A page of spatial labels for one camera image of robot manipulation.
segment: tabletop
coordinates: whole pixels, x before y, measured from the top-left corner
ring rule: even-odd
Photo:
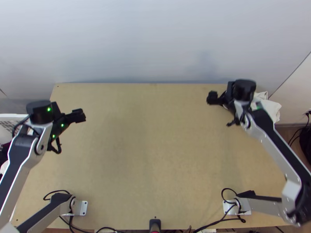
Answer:
[[[209,106],[211,90],[224,84],[56,84],[51,96],[60,110],[82,108],[86,122],[60,136],[62,153],[45,153],[26,181],[13,223],[19,225],[47,203],[42,197],[65,189],[87,200],[75,226],[148,229],[199,228],[223,215],[221,190],[254,190],[281,196],[285,179],[259,141],[233,116]],[[226,198],[233,194],[226,193]],[[285,225],[281,218],[253,212],[246,223],[217,228]],[[51,228],[66,228],[57,219]]]

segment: black cable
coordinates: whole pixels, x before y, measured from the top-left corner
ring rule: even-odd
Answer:
[[[224,202],[228,203],[228,204],[235,204],[235,202],[229,202],[227,201],[225,198],[224,198],[224,191],[226,190],[230,190],[232,192],[234,192],[235,195],[237,195],[237,193],[233,190],[233,189],[230,189],[230,188],[224,188],[222,191],[221,191],[221,197],[222,199],[224,200]]]
[[[214,226],[214,225],[216,225],[216,224],[218,224],[218,223],[220,223],[220,222],[225,222],[225,221],[240,220],[241,222],[245,223],[245,222],[246,222],[245,219],[242,219],[239,215],[238,215],[237,218],[224,219],[224,218],[227,216],[227,214],[229,213],[229,211],[230,211],[233,207],[235,207],[235,206],[236,206],[236,203],[235,203],[234,205],[232,205],[232,206],[228,209],[228,211],[226,211],[225,215],[224,215],[220,220],[215,221],[215,222],[213,222],[213,223],[211,223],[211,224],[209,224],[209,225],[202,226],[202,227],[200,227],[199,229],[196,229],[195,231],[193,231],[193,233],[197,233],[197,232],[199,232],[199,231],[204,230],[205,228],[208,228],[208,227],[210,227],[210,226]]]
[[[58,193],[58,192],[64,192],[64,193],[70,194],[67,190],[55,190],[55,191],[49,192],[47,195],[45,195],[43,198],[43,201],[51,200],[51,198],[47,199],[47,196],[49,196],[53,193]]]
[[[277,228],[280,232],[284,233],[278,226],[276,226],[276,228]]]
[[[292,141],[292,143],[289,146],[292,146],[292,144],[294,143],[294,141],[296,141],[297,138],[299,138],[300,135],[298,135],[297,137],[295,137],[295,139]]]
[[[232,206],[225,212],[224,216],[223,216],[220,220],[215,221],[215,222],[213,222],[213,223],[210,223],[209,225],[202,226],[202,227],[200,227],[199,229],[194,230],[193,233],[198,233],[199,231],[202,231],[202,230],[204,230],[205,228],[208,228],[208,227],[210,227],[210,226],[214,226],[214,225],[216,225],[216,224],[218,224],[218,223],[220,223],[220,222],[224,222],[224,221],[240,220],[242,223],[246,223],[246,220],[245,220],[245,219],[242,219],[242,218],[240,217],[240,215],[237,215],[237,218],[225,219],[225,217],[227,216],[227,214],[229,213],[229,211],[230,211],[233,207],[237,206],[237,204],[236,204],[235,202],[229,202],[229,201],[227,201],[227,200],[224,198],[224,191],[225,191],[225,190],[230,190],[230,191],[234,192],[235,195],[237,195],[237,193],[236,193],[233,189],[230,189],[230,188],[224,188],[224,189],[221,191],[221,197],[222,197],[222,199],[224,200],[224,202],[229,203],[229,204],[232,204]],[[239,203],[239,214],[240,214],[240,213],[243,213],[243,212],[241,212],[241,204]]]
[[[296,130],[296,132],[293,134],[292,138],[288,141],[288,144],[290,144],[290,141],[294,138],[294,136],[296,135],[296,133],[297,133],[299,130],[303,130],[303,129],[305,129],[305,128],[308,126],[309,121],[310,121],[309,113],[306,113],[306,116],[308,117],[308,121],[307,121],[305,127]]]
[[[75,227],[75,226],[69,225],[69,223],[68,223],[65,219],[63,219],[61,216],[59,216],[59,218],[60,218],[64,223],[66,223],[68,226],[71,226],[71,228],[73,228],[73,229],[75,229],[75,230],[77,230],[77,231],[80,231],[80,232],[83,232],[83,233],[93,233],[93,232],[84,231],[84,230],[79,229],[79,228],[77,228],[77,227]]]
[[[50,200],[50,198],[47,198],[47,196],[49,196],[49,195],[51,195],[51,194],[53,194],[53,193],[58,193],[58,192],[64,192],[64,193],[70,194],[67,190],[55,190],[55,191],[49,192],[47,195],[45,195],[44,198],[43,198],[43,200],[45,200],[45,201]],[[61,216],[59,216],[59,218],[60,218],[64,223],[66,223],[66,224],[69,226],[69,230],[70,230],[71,233],[75,233],[75,232],[73,231],[73,229],[75,229],[75,230],[77,230],[77,231],[80,231],[80,232],[83,232],[83,233],[93,233],[93,232],[89,232],[89,231],[84,231],[84,230],[82,230],[82,229],[80,229],[80,228],[77,228],[77,227],[73,226],[73,225],[72,225],[73,217],[74,217],[74,216],[70,216],[70,217],[69,217],[69,222],[67,222],[65,219],[63,219]],[[110,229],[110,230],[112,230],[112,231],[115,231],[116,233],[124,233],[123,231],[117,231],[117,230],[115,230],[114,228],[107,227],[107,226],[106,226],[106,227],[100,228],[96,233],[99,233],[99,232],[100,232],[101,230],[103,230],[103,229]]]
[[[26,120],[28,120],[30,118],[30,115],[26,116],[24,119],[22,119],[20,122],[18,122],[16,125],[14,125],[13,129],[12,129],[12,138],[15,137],[15,131],[17,129],[18,126],[24,124],[26,122]]]
[[[249,110],[249,108],[250,108],[250,106],[252,104],[253,99],[254,99],[254,92],[252,92],[250,94],[250,101],[248,102],[246,108],[243,110],[243,112],[242,112],[242,114],[240,116],[240,122],[242,122],[243,118],[245,117],[246,113],[248,112],[248,110]]]

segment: white wall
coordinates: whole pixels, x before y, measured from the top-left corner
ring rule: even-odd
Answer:
[[[0,0],[0,84],[257,81],[272,93],[311,50],[310,0]]]
[[[278,124],[307,122],[304,113],[311,109],[311,55],[269,99],[282,105]]]

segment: wooden floor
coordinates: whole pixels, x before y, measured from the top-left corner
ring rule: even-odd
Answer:
[[[280,133],[280,135],[284,138],[284,140],[286,142],[289,141],[289,139],[292,137],[292,135],[294,134],[294,132],[299,129],[299,128],[295,128],[295,127],[284,127],[284,128],[278,128],[278,132]],[[303,163],[306,165],[306,167],[311,171],[311,165],[307,162],[306,158],[304,157],[303,152],[301,151],[300,145],[299,145],[299,141],[296,140],[293,145],[292,145],[292,149],[295,151],[295,153],[300,157],[300,159],[303,161]],[[305,224],[304,226],[300,227],[300,228],[296,228],[293,226],[280,226],[280,228],[282,229],[282,231],[284,233],[310,233],[311,232],[311,222]],[[240,228],[240,229],[234,229],[235,231],[233,231],[232,229],[219,229],[219,232],[237,232],[237,233],[248,233],[249,231],[254,231],[254,232],[258,232],[258,233],[280,233],[280,231],[275,228],[275,227],[265,227],[265,228]],[[129,230],[126,231],[126,233],[146,233],[148,231],[133,231],[133,230]],[[44,233],[70,233],[69,230],[66,229],[46,229],[44,230]]]

